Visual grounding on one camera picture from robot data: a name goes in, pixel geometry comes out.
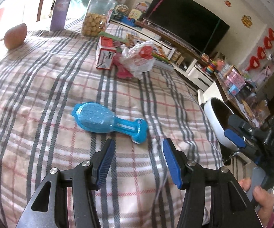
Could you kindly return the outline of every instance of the thermos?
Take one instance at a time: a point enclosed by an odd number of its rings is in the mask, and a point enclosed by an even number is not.
[[[50,30],[60,31],[64,29],[66,15],[71,0],[54,0],[53,3],[53,16],[50,23]]]

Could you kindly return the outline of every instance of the jar of cookies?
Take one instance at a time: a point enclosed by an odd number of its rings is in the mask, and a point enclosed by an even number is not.
[[[104,32],[112,11],[106,6],[109,0],[90,0],[82,23],[81,34],[96,37]]]

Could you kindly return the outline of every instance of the flat-screen television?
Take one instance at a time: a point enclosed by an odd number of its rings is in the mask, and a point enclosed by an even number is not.
[[[208,55],[230,28],[193,0],[153,0],[146,19],[183,39],[198,53]]]

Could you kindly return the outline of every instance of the human hand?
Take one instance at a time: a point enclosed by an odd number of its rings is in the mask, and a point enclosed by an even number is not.
[[[239,181],[239,184],[244,191],[248,191],[251,188],[251,179],[242,179]],[[254,188],[253,196],[254,199],[261,205],[261,209],[258,211],[257,214],[263,227],[266,227],[273,213],[274,196],[273,194],[269,194],[260,186]]]

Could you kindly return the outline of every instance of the metal bolt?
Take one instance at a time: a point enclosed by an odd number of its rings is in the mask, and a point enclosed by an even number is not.
[[[84,162],[82,163],[82,166],[84,166],[84,167],[88,167],[88,166],[90,166],[90,165],[91,165],[90,161],[84,161]]]
[[[196,165],[196,162],[195,162],[195,161],[193,161],[193,160],[189,160],[189,161],[187,162],[187,164],[188,164],[188,166],[193,167],[193,166],[195,166],[195,165]]]
[[[56,174],[58,172],[57,168],[51,168],[50,173],[51,174]]]
[[[221,168],[221,172],[223,172],[223,173],[228,173],[229,172],[229,169],[227,168],[227,167],[222,167]]]

